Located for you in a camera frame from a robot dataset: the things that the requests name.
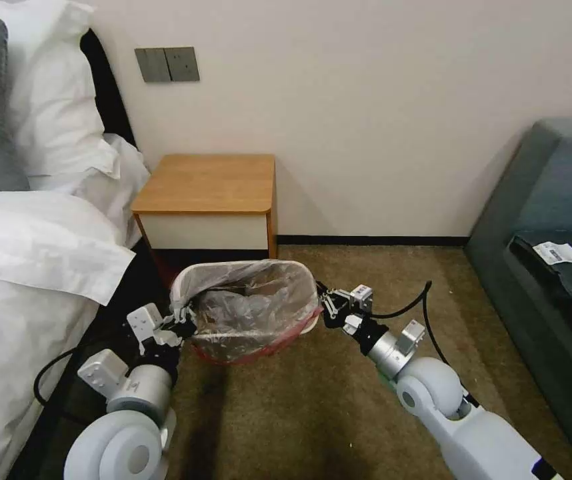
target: brown carpet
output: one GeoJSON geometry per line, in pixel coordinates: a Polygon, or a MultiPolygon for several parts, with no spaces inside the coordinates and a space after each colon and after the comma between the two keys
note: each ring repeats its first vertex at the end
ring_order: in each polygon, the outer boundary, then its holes
{"type": "MultiPolygon", "coordinates": [[[[566,478],[572,449],[458,248],[282,246],[328,286],[375,290],[374,311],[433,280],[429,314],[448,360],[566,478]]],[[[416,308],[390,322],[399,333],[416,308]]],[[[436,356],[428,340],[420,353],[436,356]]],[[[168,479],[450,479],[434,440],[348,336],[323,323],[251,365],[216,367],[186,348],[168,479]]]]}

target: paper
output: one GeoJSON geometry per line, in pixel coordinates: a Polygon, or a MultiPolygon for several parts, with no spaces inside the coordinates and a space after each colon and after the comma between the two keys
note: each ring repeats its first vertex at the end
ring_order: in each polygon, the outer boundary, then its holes
{"type": "Polygon", "coordinates": [[[568,243],[558,245],[553,242],[543,242],[533,247],[533,250],[548,265],[568,262],[572,263],[572,247],[568,243]]]}

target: trash can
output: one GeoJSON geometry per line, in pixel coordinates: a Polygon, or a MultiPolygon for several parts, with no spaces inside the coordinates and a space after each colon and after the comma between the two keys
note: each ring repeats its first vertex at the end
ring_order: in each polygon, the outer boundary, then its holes
{"type": "Polygon", "coordinates": [[[287,260],[192,265],[173,282],[171,304],[176,318],[190,305],[191,342],[218,364],[270,355],[312,330],[322,312],[310,270],[287,260]]]}

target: wall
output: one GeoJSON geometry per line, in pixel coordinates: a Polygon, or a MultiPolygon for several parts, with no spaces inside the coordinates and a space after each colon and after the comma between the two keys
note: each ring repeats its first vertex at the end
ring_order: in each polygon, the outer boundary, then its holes
{"type": "Polygon", "coordinates": [[[87,0],[150,166],[277,156],[279,232],[466,235],[522,132],[572,115],[567,0],[87,0]],[[133,49],[194,45],[195,84],[133,49]]]}

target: white nightstand drawer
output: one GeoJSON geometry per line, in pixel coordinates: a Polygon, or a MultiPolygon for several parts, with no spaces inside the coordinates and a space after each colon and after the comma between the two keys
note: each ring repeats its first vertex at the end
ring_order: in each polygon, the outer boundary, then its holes
{"type": "Polygon", "coordinates": [[[140,214],[153,249],[268,249],[266,215],[140,214]]]}

